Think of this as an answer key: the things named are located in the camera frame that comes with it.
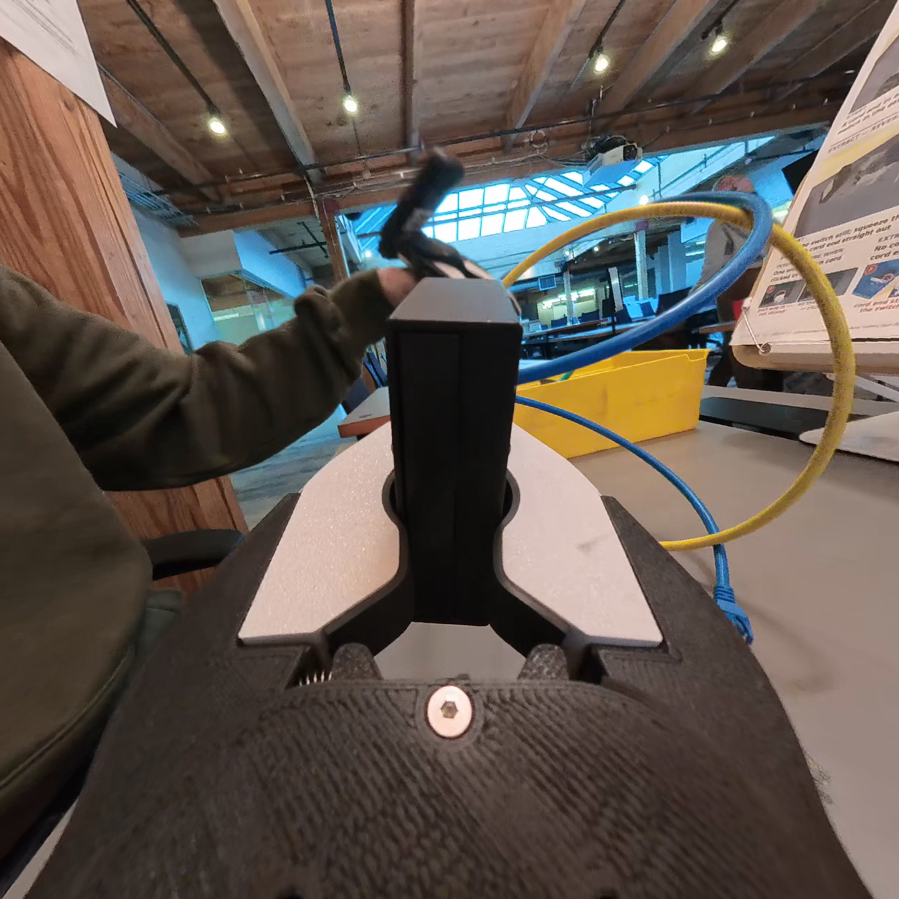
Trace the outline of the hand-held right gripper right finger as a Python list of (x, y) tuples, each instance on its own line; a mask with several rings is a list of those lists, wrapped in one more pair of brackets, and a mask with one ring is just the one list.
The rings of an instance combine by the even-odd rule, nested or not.
[(663, 634), (598, 489), (511, 428), (507, 509), (494, 536), (490, 625), (520, 655), (536, 646), (656, 649)]

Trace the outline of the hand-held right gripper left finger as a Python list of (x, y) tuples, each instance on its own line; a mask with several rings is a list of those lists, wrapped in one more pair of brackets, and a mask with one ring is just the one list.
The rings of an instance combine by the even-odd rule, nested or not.
[(238, 631), (245, 647), (345, 645), (378, 655), (413, 621), (409, 541), (392, 503), (395, 460), (384, 424), (303, 488)]

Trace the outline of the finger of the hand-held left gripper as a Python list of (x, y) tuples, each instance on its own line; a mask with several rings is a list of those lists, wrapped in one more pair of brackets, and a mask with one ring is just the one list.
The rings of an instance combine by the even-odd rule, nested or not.
[(501, 280), (489, 274), (484, 268), (460, 254), (436, 254), (423, 260), (423, 278), (450, 280), (485, 280), (502, 287), (511, 308), (517, 317), (522, 315), (520, 304)]

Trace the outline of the black ethernet port box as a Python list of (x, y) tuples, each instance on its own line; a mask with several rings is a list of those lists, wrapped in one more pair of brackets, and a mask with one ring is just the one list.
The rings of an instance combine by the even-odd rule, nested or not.
[(522, 340), (497, 280), (423, 279), (388, 319), (393, 496), (418, 620), (490, 622)]

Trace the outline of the person's left forearm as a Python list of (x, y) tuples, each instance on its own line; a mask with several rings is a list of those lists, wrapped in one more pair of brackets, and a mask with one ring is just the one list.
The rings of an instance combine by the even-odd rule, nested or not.
[(318, 427), (386, 333), (394, 308), (375, 272), (310, 288), (285, 325), (240, 345), (218, 342), (228, 346), (207, 350), (197, 367), (148, 343), (109, 343), (84, 433), (71, 438), (98, 485), (193, 486), (263, 462)]

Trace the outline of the person's left hand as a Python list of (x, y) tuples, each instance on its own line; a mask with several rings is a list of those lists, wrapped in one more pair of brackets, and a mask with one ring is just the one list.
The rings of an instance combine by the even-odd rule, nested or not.
[(375, 274), (377, 285), (392, 308), (398, 307), (420, 281), (407, 268), (379, 268)]

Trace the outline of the yellow plastic bin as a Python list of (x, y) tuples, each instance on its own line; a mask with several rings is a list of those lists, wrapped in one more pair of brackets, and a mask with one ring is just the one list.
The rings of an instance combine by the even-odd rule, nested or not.
[(532, 399), (596, 422), (634, 443), (694, 430), (708, 351), (633, 351), (518, 388)]

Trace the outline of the black flat device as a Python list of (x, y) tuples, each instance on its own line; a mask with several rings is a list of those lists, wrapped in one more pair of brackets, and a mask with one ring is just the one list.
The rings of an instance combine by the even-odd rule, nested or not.
[(738, 398), (704, 398), (700, 420), (728, 428), (797, 442), (803, 433), (824, 427), (826, 409)]

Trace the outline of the printed instruction sheet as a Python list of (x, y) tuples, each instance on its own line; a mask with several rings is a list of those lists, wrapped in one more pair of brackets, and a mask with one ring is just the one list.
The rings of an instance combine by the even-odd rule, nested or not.
[[(784, 229), (835, 292), (861, 373), (898, 372), (898, 6), (794, 196)], [(829, 371), (833, 357), (803, 276), (771, 251), (732, 337), (753, 368)]]

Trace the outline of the white paper notice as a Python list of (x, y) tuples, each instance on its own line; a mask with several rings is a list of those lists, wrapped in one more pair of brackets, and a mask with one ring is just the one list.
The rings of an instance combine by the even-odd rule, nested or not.
[(76, 1), (3, 1), (1, 36), (116, 125)]

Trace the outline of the wide wooden post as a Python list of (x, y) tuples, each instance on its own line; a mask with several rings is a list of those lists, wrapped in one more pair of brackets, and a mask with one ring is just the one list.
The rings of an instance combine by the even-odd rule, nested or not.
[[(171, 316), (96, 113), (2, 39), (2, 264), (75, 309), (108, 319), (197, 367), (176, 349)], [(224, 544), (244, 527), (227, 478), (181, 490), (113, 495), (129, 528), (166, 551), (188, 542)], [(172, 534), (178, 524), (212, 528)]]

